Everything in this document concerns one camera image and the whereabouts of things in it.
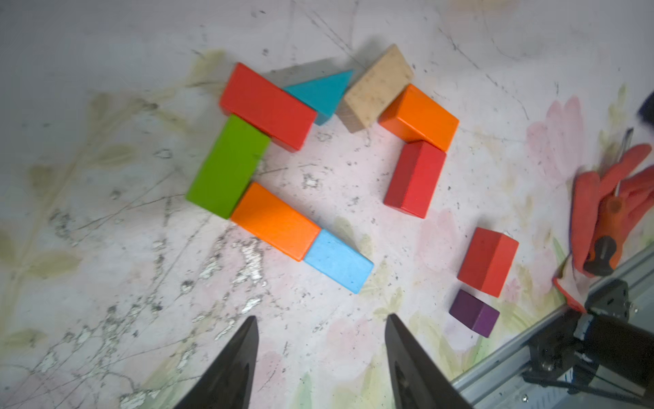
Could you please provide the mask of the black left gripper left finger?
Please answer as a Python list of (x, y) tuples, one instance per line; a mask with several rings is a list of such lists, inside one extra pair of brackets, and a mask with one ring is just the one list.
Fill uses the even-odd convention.
[(175, 408), (247, 409), (250, 406), (258, 346), (257, 318), (252, 315)]

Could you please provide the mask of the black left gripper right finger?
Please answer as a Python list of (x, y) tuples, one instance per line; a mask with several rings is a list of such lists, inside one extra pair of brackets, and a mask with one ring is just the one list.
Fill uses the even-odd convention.
[(471, 409), (398, 315), (385, 327), (388, 367), (397, 408)]

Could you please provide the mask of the purple cube block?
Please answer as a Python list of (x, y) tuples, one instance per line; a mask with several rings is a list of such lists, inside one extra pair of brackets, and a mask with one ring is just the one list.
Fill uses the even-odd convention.
[(450, 316), (482, 337), (490, 337), (500, 312), (475, 296), (460, 290), (449, 310)]

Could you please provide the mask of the light blue block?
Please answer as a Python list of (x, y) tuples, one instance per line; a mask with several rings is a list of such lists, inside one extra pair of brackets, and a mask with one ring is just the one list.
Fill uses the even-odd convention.
[(322, 229), (303, 261), (354, 294), (359, 294), (374, 263), (328, 230)]

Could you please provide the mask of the dark red rectangular block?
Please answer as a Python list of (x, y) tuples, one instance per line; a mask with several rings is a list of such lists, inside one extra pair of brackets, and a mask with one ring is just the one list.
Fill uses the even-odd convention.
[(383, 204), (425, 219), (447, 155), (426, 141), (403, 147)]

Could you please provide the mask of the green rectangular block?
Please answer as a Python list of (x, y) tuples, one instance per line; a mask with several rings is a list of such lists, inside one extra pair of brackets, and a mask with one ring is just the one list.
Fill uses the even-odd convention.
[(201, 165), (186, 199), (223, 219), (233, 214), (270, 144), (270, 138), (230, 115)]

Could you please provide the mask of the orange rectangular block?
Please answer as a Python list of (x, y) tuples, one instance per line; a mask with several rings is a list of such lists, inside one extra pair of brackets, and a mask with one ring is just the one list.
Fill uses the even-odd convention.
[(447, 153), (459, 119), (414, 85), (408, 85), (378, 119), (387, 131), (409, 143), (426, 141)]

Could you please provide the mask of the natural wood rectangular block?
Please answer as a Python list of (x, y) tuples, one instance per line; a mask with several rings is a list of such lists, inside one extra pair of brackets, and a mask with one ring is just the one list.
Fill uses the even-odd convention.
[(413, 70), (398, 45), (390, 45), (348, 88), (337, 117), (352, 134), (370, 128), (413, 78)]

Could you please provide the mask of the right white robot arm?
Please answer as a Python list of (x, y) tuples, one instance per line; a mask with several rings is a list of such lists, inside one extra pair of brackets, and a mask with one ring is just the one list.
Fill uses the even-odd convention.
[(574, 337), (592, 362), (645, 389), (653, 400), (653, 334), (609, 315), (583, 315)]

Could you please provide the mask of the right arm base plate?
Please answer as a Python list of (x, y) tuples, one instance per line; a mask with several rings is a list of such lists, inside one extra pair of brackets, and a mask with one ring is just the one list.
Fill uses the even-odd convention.
[(531, 337), (531, 361), (522, 374), (526, 383), (560, 388), (570, 395), (598, 391), (590, 386), (599, 365), (584, 356), (585, 332), (596, 315), (629, 320), (628, 283), (611, 279), (589, 296), (587, 306), (589, 313), (571, 309)]

